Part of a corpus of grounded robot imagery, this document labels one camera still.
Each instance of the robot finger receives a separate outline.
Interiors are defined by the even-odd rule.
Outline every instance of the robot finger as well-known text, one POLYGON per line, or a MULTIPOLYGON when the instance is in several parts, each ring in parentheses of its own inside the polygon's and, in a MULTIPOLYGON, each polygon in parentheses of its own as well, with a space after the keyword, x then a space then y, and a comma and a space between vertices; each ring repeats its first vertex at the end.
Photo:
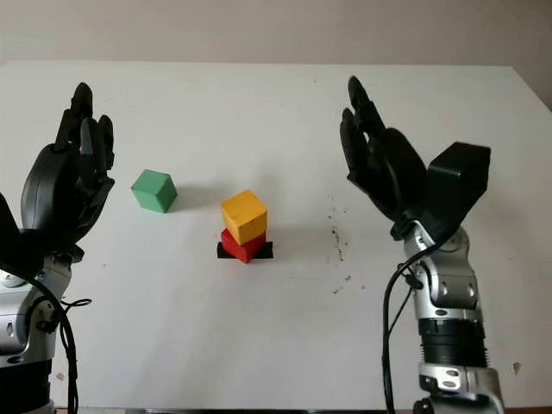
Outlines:
POLYGON ((366 90, 355 76, 348 81, 348 95, 354 108, 354 121, 359 129, 367 133, 370 138, 381 137, 386 126, 381 121, 380 114, 366 90))
POLYGON ((64 110, 60 128, 53 144, 55 152, 64 151, 67 146, 80 145, 80 124, 86 117, 92 116, 92 90, 81 83, 71 99, 71 108, 64 110))
POLYGON ((80 178, 85 187, 96 189, 106 172, 104 138, 97 122, 85 118, 80 126, 80 178))
POLYGON ((366 138, 358 129, 349 109, 343 111, 340 135, 349 171, 357 172, 366 168, 369 155, 366 138))
POLYGON ((110 170, 115 160, 115 154, 113 154, 113 122, 107 115, 102 115, 97 125, 100 130, 100 135, 103 137, 106 168, 110 170))

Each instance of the wooden block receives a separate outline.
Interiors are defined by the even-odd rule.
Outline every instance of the wooden block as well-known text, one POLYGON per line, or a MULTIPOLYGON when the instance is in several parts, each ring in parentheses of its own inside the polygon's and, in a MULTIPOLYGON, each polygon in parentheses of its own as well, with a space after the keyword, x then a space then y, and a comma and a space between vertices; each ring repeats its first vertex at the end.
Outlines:
POLYGON ((166 213, 176 198, 176 188, 169 174, 144 170, 131 187, 144 209, 166 213))
POLYGON ((224 225, 242 246, 267 232, 267 207, 250 190, 221 203, 224 225))
POLYGON ((228 229, 225 229, 221 233, 221 241, 223 242, 224 250, 232 254, 236 259, 249 263, 253 259, 253 256, 267 243, 267 233, 263 233, 240 246, 228 229))

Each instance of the stacked cubes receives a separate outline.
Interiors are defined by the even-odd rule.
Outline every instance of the stacked cubes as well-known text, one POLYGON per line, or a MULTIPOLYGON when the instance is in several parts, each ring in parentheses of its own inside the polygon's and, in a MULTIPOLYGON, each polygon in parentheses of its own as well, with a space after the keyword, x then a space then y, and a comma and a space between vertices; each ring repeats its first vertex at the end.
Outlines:
POLYGON ((267 207, 250 190, 221 203, 224 250, 249 263, 267 242, 267 207))

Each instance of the red cube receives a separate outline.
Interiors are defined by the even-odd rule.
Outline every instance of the red cube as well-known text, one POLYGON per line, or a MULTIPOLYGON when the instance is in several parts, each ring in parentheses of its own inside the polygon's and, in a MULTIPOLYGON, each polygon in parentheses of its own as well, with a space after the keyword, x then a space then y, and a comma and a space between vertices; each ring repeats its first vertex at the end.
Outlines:
POLYGON ((263 233, 259 237, 255 237, 253 240, 240 246, 234 237, 232 237, 228 229, 225 229, 221 233, 221 240, 223 242, 224 250, 232 254, 236 257, 236 259, 239 259, 244 263, 249 263, 260 248, 267 243, 267 233, 263 233))

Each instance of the yellow cube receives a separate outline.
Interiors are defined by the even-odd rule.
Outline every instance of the yellow cube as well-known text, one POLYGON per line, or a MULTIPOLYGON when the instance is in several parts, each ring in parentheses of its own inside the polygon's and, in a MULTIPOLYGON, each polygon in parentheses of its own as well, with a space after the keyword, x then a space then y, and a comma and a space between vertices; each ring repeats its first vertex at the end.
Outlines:
POLYGON ((251 190, 222 202, 221 210, 226 228, 240 246, 267 231, 267 207, 251 190))

